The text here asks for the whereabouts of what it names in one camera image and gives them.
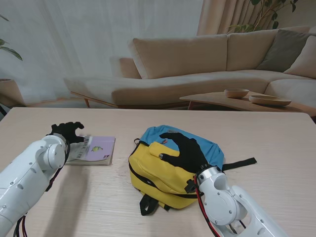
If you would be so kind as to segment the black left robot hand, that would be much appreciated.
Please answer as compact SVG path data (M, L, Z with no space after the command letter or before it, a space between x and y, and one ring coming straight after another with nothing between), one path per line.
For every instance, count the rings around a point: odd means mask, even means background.
M64 137L64 139L69 143L81 143L84 141L84 137L77 136L77 129L84 129L84 125L81 122L67 122L61 123L59 125L53 124L51 126L50 135L59 134Z

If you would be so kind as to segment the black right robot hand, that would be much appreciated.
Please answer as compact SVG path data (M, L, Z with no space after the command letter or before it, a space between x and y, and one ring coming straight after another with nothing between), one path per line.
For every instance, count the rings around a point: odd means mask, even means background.
M160 159L175 166L180 167L190 173L198 173L209 166L222 168L224 155L216 151L211 160L207 160L200 145L194 138L188 138L182 133L163 133L160 138L172 140L179 149L178 156L161 154Z

